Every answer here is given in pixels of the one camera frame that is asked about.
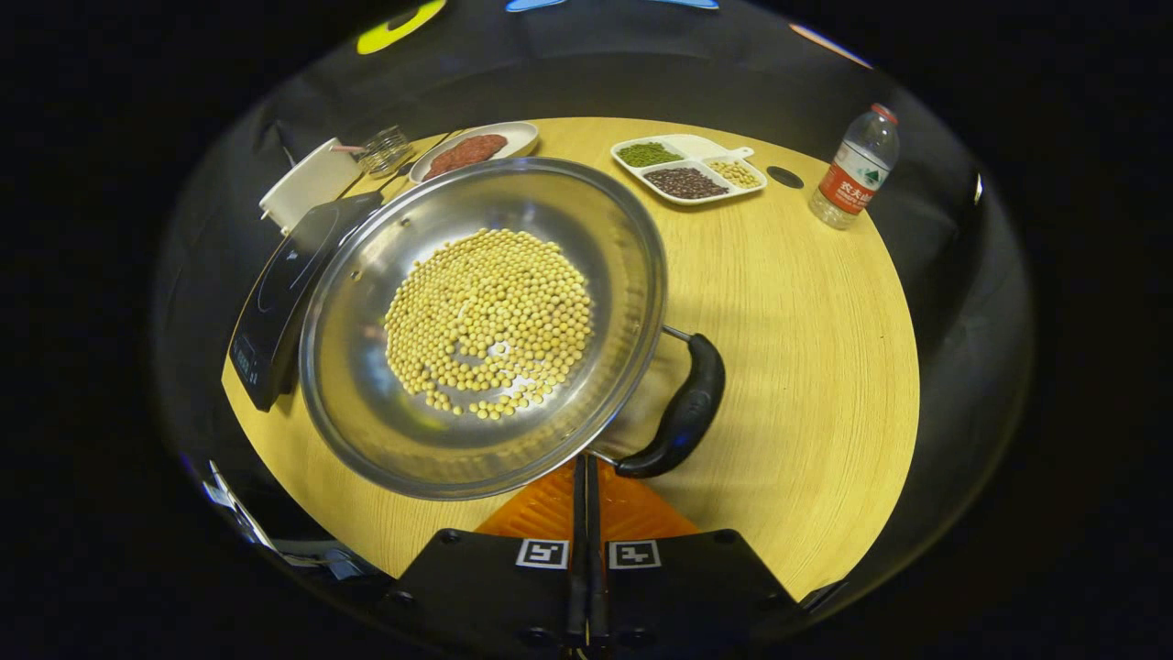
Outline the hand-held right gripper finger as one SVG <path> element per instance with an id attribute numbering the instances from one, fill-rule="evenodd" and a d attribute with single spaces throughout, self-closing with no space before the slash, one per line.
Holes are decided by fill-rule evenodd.
<path id="1" fill-rule="evenodd" d="M 441 529 L 389 590 L 389 618 L 448 652 L 562 652 L 586 639 L 586 458 L 567 538 Z"/>
<path id="2" fill-rule="evenodd" d="M 586 647 L 762 649 L 807 610 L 733 529 L 604 542 L 598 461 L 586 457 Z"/>

